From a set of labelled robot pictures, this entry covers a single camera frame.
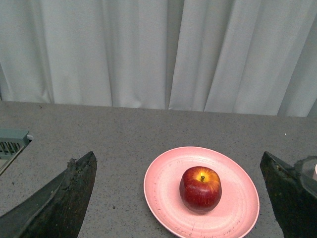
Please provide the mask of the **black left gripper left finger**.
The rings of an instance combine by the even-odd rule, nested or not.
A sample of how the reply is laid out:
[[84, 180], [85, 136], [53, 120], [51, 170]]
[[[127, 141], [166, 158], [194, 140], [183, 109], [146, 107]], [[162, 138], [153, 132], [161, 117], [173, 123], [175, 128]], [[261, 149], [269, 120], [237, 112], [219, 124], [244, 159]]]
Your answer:
[[88, 152], [0, 218], [2, 238], [76, 238], [81, 230], [97, 171]]

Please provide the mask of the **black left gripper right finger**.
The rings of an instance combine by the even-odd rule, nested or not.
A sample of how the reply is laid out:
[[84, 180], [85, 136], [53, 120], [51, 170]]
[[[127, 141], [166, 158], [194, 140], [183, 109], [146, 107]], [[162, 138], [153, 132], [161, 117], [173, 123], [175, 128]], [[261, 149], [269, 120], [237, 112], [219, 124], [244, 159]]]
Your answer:
[[316, 156], [308, 156], [293, 166], [265, 151], [260, 169], [273, 212], [285, 238], [317, 236], [317, 181], [309, 174]]

